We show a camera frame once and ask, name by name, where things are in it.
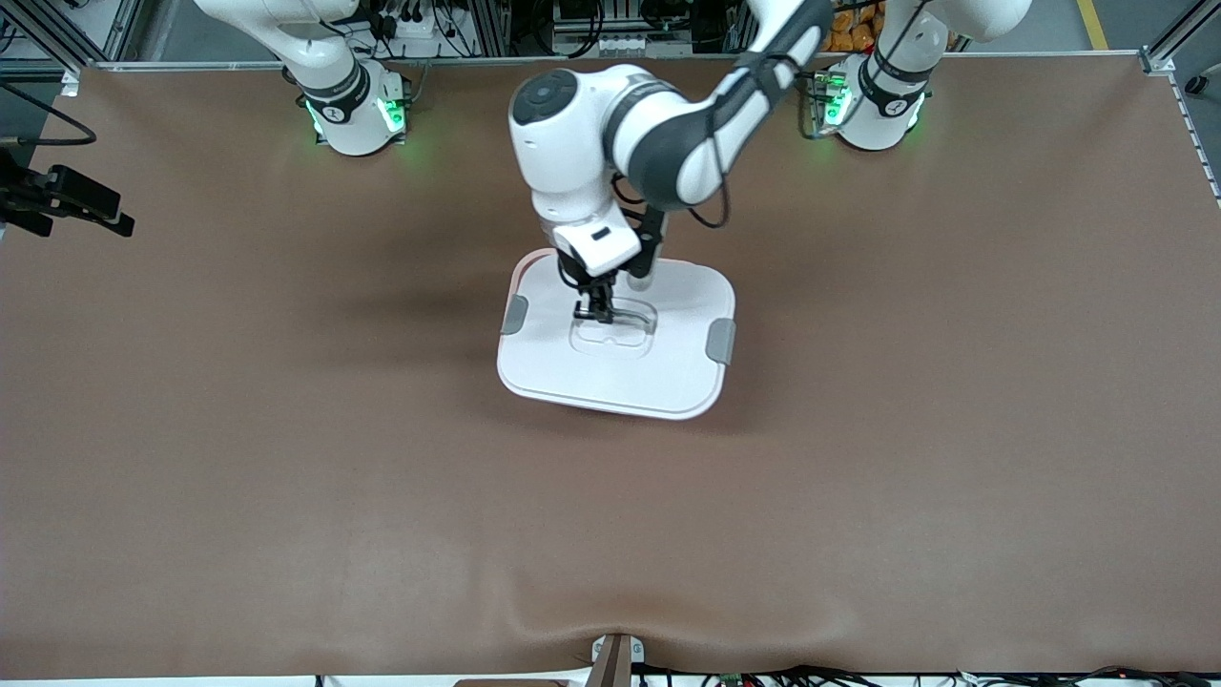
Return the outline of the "white box lid grey latches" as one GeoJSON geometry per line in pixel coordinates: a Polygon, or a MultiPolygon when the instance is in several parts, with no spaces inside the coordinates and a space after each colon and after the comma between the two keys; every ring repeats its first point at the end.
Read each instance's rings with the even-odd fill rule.
{"type": "Polygon", "coordinates": [[[530,268],[507,300],[497,351],[519,397],[647,419],[694,419],[718,400],[733,360],[736,297],[714,268],[659,260],[652,286],[617,275],[613,322],[578,321],[578,292],[530,268]]]}

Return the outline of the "orange toy pile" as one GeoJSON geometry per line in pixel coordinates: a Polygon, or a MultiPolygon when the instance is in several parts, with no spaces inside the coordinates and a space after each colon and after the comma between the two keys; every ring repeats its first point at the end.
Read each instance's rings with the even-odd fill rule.
{"type": "Polygon", "coordinates": [[[834,10],[821,52],[869,52],[882,34],[886,0],[832,0],[834,10]]]}

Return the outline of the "brown table mat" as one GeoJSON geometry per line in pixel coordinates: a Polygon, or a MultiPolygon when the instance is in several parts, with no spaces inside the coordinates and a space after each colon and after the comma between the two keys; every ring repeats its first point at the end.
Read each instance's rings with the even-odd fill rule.
{"type": "Polygon", "coordinates": [[[733,279],[686,422],[496,370],[545,236],[507,139],[542,63],[435,67],[404,145],[258,73],[85,73],[114,185],[0,243],[0,678],[1221,674],[1221,207],[1136,59],[955,56],[884,154],[737,161],[668,256],[733,279]]]}

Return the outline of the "white power strip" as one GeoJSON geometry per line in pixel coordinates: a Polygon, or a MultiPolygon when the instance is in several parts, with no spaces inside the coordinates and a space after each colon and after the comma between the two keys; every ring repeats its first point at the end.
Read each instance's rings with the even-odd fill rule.
{"type": "Polygon", "coordinates": [[[400,45],[436,44],[444,41],[444,28],[431,5],[408,2],[397,9],[380,9],[369,13],[372,37],[383,43],[400,45]]]}

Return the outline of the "aluminium frame post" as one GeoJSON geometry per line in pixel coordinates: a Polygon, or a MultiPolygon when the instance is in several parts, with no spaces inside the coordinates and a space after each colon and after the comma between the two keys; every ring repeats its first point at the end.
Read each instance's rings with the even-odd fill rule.
{"type": "Polygon", "coordinates": [[[148,0],[0,0],[0,9],[44,52],[71,65],[122,57],[148,0]]]}
{"type": "Polygon", "coordinates": [[[1147,74],[1172,73],[1173,57],[1212,20],[1221,18],[1221,0],[1190,0],[1178,16],[1151,41],[1140,48],[1142,70],[1147,74]]]}

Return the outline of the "silver table edge rail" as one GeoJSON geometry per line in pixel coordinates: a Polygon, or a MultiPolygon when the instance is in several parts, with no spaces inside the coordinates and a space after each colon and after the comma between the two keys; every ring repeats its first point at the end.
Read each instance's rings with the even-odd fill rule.
{"type": "MultiPolygon", "coordinates": [[[[1085,59],[1085,57],[1133,57],[1143,63],[1142,51],[1059,51],[1059,52],[944,52],[941,65],[952,59],[1085,59]]],[[[558,56],[516,56],[516,57],[469,57],[469,59],[388,59],[388,65],[396,67],[441,65],[458,67],[501,67],[534,63],[564,63],[578,67],[591,66],[592,59],[569,60],[558,56]]],[[[263,60],[212,60],[212,61],[101,61],[87,66],[87,70],[103,73],[252,73],[253,71],[280,71],[283,63],[276,59],[263,60]]]]}

